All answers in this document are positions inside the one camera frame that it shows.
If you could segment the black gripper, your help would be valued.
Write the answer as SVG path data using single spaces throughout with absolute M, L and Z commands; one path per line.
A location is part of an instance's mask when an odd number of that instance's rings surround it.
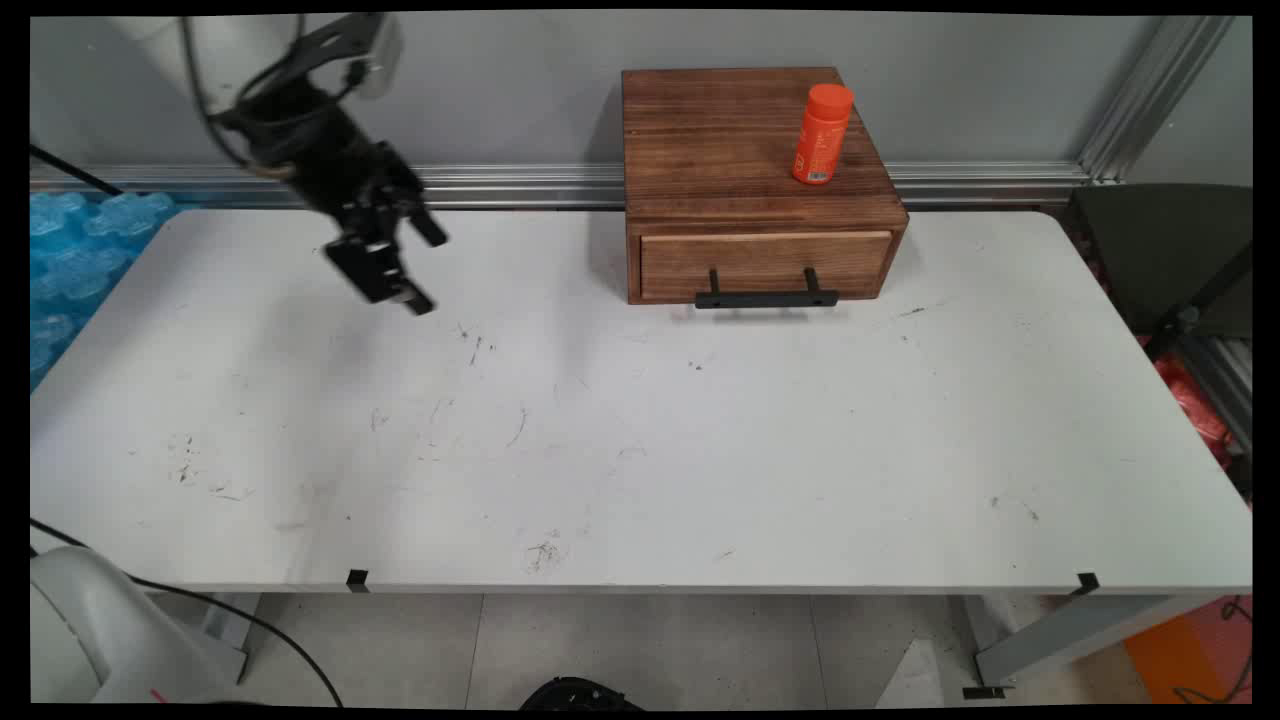
M 388 142 L 370 140 L 340 99 L 315 85 L 274 85 L 239 97 L 215 122 L 246 141 L 248 169 L 280 181 L 361 238 L 339 237 L 324 245 L 324 255 L 367 302 L 429 314 L 435 304 L 404 269 L 396 229 L 406 219 L 431 247 L 448 234 L 408 163 Z

